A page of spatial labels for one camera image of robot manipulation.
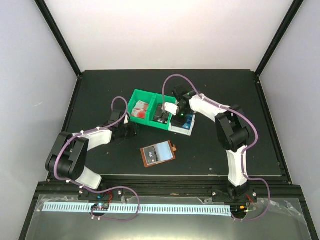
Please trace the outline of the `brown leather card holder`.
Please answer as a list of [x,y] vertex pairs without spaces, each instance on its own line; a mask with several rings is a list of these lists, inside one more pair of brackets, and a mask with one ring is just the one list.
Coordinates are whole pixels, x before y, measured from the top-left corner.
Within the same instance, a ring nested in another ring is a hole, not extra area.
[[[145,156],[143,153],[143,149],[150,147],[150,146],[154,146],[156,149],[156,153],[157,153],[157,157],[158,157],[158,162],[152,165],[147,165],[145,162]],[[159,164],[163,164],[165,162],[169,162],[172,160],[176,159],[176,151],[177,151],[177,147],[171,143],[170,140],[168,141],[164,141],[164,142],[160,142],[157,144],[153,144],[147,147],[142,147],[140,149],[140,153],[141,153],[141,157],[142,157],[142,161],[143,161],[143,165],[145,168],[149,168],[149,167],[153,167]]]

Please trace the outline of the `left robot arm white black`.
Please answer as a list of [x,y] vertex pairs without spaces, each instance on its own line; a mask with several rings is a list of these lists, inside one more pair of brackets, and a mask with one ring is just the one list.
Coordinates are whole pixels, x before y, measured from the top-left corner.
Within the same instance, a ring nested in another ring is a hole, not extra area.
[[73,181],[87,187],[97,200],[103,199],[108,192],[102,184],[102,177],[86,167],[88,151],[110,144],[118,139],[136,136],[138,125],[131,121],[128,113],[114,110],[106,124],[80,133],[61,132],[46,160],[45,169],[56,179]]

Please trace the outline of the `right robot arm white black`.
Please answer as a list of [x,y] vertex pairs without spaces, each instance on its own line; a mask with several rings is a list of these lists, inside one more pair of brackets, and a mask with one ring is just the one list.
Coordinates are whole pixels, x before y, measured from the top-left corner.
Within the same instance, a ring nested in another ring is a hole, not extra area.
[[204,94],[197,94],[194,90],[188,91],[183,85],[172,90],[177,104],[165,104],[165,109],[173,114],[172,122],[182,125],[187,115],[199,113],[215,123],[217,139],[226,150],[228,161],[228,198],[234,202],[240,201],[249,189],[247,172],[248,141],[252,130],[248,122],[241,116],[242,109],[217,103]]

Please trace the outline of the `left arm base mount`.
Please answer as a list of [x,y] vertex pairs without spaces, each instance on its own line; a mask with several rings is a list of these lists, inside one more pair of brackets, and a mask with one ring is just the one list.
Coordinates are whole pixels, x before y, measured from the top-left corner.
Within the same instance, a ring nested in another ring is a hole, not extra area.
[[121,197],[123,194],[123,187],[111,187],[109,185],[101,184],[97,189],[89,189],[83,187],[79,189],[78,199],[88,200],[89,202],[111,202]]

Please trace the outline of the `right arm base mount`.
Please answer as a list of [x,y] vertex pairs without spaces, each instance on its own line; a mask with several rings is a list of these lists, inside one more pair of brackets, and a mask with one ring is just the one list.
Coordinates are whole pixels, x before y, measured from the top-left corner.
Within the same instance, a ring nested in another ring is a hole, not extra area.
[[211,188],[212,200],[224,203],[249,203],[257,202],[257,197],[254,196],[254,190],[249,184],[240,187],[235,187],[232,184],[214,185]]

